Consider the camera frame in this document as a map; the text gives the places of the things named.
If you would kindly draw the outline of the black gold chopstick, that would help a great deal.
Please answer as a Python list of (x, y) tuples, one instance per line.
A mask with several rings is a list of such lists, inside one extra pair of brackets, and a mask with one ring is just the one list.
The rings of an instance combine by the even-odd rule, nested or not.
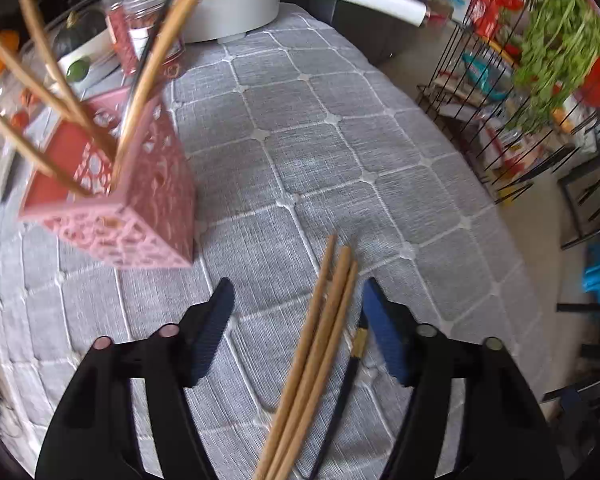
[(328, 451), (332, 446), (332, 441), (334, 440), (334, 437), (336, 437), (340, 422), (343, 418), (344, 410), (348, 404), (356, 375), (358, 374), (358, 367), (360, 366), (360, 362), (366, 348), (367, 334), (368, 321), (365, 313), (361, 311), (360, 316), (358, 317), (358, 324), (356, 324), (356, 330), (353, 337), (347, 369), (343, 376), (334, 410), (332, 411), (332, 418), (330, 419), (320, 452), (318, 452), (317, 458), (314, 460), (313, 467), (309, 474), (309, 480), (315, 480), (318, 477), (324, 461), (326, 460)]

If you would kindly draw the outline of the wooden chopstick on table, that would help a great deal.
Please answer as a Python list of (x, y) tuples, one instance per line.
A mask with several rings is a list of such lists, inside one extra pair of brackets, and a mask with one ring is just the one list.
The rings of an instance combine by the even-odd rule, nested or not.
[(278, 407), (273, 418), (270, 432), (268, 433), (268, 438), (266, 439), (265, 445), (263, 445), (257, 468), (252, 476), (253, 480), (263, 480), (265, 478), (268, 467), (271, 465), (274, 458), (279, 439), (285, 428), (292, 404), (294, 403), (294, 396), (296, 395), (304, 367), (306, 366), (306, 358), (308, 357), (311, 348), (313, 334), (317, 322), (320, 319), (321, 303), (327, 284), (329, 267), (332, 263), (332, 256), (334, 255), (336, 247), (336, 240), (336, 233), (332, 233), (328, 238), (324, 257), (320, 266), (320, 273), (318, 274), (309, 303), (308, 313), (306, 314), (306, 320), (304, 321), (300, 333), (296, 352), (294, 352), (294, 359), (292, 360), (291, 368), (278, 402)]
[(306, 434), (311, 428), (315, 412), (318, 404), (321, 402), (327, 379), (332, 372), (332, 361), (335, 359), (336, 353), (340, 345), (340, 338), (343, 332), (344, 321), (346, 320), (347, 310), (352, 298), (353, 289), (356, 278), (358, 277), (358, 263), (353, 261), (348, 273), (346, 287), (343, 289), (340, 304), (337, 311), (332, 330), (329, 333), (329, 338), (326, 347), (322, 354), (322, 359), (318, 364), (320, 367), (314, 374), (312, 382), (309, 383), (311, 389), (306, 395), (306, 400), (300, 403), (302, 411), (296, 417), (296, 421), (291, 425), (290, 437), (282, 443), (282, 460), (271, 474), (272, 479), (287, 479), (291, 472), (292, 466), (296, 461)]
[(299, 416), (302, 411), (300, 403), (306, 400), (306, 395), (311, 389), (309, 383), (312, 382), (314, 374), (320, 367), (318, 362), (322, 359), (329, 333), (332, 330), (332, 324), (334, 324), (337, 316), (343, 289), (346, 287), (348, 273), (352, 264), (351, 258), (352, 250), (347, 245), (342, 246), (339, 252), (336, 252), (335, 250), (334, 255), (332, 256), (332, 263), (329, 267), (327, 284), (321, 303), (321, 315), (313, 334), (311, 348), (308, 357), (306, 358), (306, 366), (304, 367), (296, 395), (294, 396), (294, 403), (292, 404), (285, 428), (279, 439), (272, 463), (268, 467), (265, 479), (272, 479), (271, 474), (273, 470), (282, 460), (282, 443), (290, 437), (291, 425), (296, 421), (296, 417)]

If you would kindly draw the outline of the black metal chair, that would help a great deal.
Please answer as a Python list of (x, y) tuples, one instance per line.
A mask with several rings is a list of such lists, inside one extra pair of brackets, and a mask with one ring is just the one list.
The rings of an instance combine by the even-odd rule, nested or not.
[(574, 166), (557, 183), (570, 225), (560, 244), (567, 250), (600, 235), (600, 155)]

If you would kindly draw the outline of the pink perforated utensil holder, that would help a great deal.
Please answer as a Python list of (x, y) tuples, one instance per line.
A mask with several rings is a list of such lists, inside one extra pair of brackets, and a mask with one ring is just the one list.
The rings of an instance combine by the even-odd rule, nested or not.
[(188, 268), (194, 261), (192, 170), (161, 91), (144, 107), (118, 180), (81, 128), (58, 119), (43, 152), (87, 190), (84, 198), (35, 171), (18, 217), (118, 269)]

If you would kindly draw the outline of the wooden chopstick in holder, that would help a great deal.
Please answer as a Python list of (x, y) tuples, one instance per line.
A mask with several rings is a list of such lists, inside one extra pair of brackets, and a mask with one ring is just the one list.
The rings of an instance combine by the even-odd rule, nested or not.
[(111, 188), (114, 192), (122, 176), (123, 163), (131, 148), (132, 137), (140, 115), (156, 82), (162, 62), (180, 33), (188, 14), (200, 0), (166, 0), (151, 29), (140, 58), (125, 104), (117, 155), (112, 163)]
[(44, 23), (40, 10), (35, 0), (19, 0), (20, 10), (27, 29), (35, 44), (38, 55), (44, 61), (46, 68), (55, 79), (60, 90), (62, 106), (66, 110), (64, 116), (68, 120), (79, 124), (83, 130), (93, 139), (97, 146), (106, 154), (110, 162), (114, 161), (117, 151), (117, 141), (108, 130), (99, 127), (93, 122), (93, 119), (87, 114), (83, 103), (73, 92), (65, 76), (55, 60), (50, 43), (47, 40), (44, 30)]
[(83, 186), (73, 180), (65, 170), (62, 170), (53, 159), (47, 157), (43, 152), (25, 136), (19, 133), (3, 116), (0, 115), (0, 133), (12, 144), (15, 150), (39, 172), (45, 174), (76, 196), (90, 196)]
[(66, 110), (62, 106), (61, 96), (56, 96), (48, 90), (42, 81), (38, 79), (35, 73), (27, 65), (20, 61), (17, 55), (8, 50), (0, 40), (0, 58), (6, 67), (16, 76), (16, 78), (29, 88), (41, 101), (50, 106), (57, 113), (65, 118)]

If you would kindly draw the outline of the white remote control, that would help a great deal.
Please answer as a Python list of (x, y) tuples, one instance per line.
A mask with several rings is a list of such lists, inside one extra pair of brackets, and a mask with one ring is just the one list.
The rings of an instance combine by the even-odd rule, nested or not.
[(12, 170), (12, 163), (15, 159), (15, 154), (15, 149), (11, 145), (6, 144), (0, 160), (0, 205), (5, 195), (10, 170)]

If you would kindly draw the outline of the small red tomato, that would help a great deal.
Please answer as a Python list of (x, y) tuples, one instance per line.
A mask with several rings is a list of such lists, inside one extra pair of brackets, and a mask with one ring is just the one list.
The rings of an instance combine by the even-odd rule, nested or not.
[(12, 115), (12, 118), (10, 118), (10, 123), (18, 131), (23, 131), (27, 128), (29, 122), (30, 117), (25, 110), (18, 110), (18, 112), (15, 112), (15, 114)]

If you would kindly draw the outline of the grey quilted table cloth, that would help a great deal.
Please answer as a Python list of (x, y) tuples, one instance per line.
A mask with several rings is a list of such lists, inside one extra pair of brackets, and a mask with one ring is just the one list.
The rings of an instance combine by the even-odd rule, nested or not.
[(30, 167), (0, 206), (3, 439), (32, 468), (74, 369), (101, 334), (140, 339), (230, 278), (236, 306), (187, 397), (222, 479), (248, 479), (296, 350), (326, 240), (419, 321), (501, 338), (546, 384), (541, 311), (521, 256), (464, 158), (335, 29), (291, 4), (241, 40), (186, 50), (164, 92), (197, 187), (187, 269), (117, 270), (18, 220)]

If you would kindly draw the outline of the green lime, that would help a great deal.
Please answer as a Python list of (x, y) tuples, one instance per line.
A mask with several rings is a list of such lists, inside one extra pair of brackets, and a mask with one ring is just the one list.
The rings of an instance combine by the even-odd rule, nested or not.
[(76, 61), (71, 63), (66, 71), (66, 79), (72, 84), (76, 84), (82, 81), (88, 75), (91, 68), (91, 62), (89, 58), (78, 58)]

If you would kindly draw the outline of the green leafy vegetables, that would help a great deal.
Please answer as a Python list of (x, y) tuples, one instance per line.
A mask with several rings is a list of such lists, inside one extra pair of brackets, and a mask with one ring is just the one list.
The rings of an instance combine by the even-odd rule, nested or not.
[(600, 12), (591, 0), (516, 0), (527, 14), (514, 86), (524, 97), (507, 125), (531, 132), (550, 121), (600, 57)]

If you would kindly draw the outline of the dark green squash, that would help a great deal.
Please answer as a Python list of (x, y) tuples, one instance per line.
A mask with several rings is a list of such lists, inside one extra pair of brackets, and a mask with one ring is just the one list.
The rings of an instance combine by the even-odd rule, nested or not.
[(71, 12), (53, 40), (52, 49), (56, 60), (78, 50), (106, 29), (105, 14), (90, 9), (81, 13)]

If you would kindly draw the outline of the red labelled glass jar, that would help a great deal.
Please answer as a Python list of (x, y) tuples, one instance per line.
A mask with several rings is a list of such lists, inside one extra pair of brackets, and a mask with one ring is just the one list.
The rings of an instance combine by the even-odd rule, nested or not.
[(166, 0), (102, 0), (105, 22), (123, 73), (131, 76)]

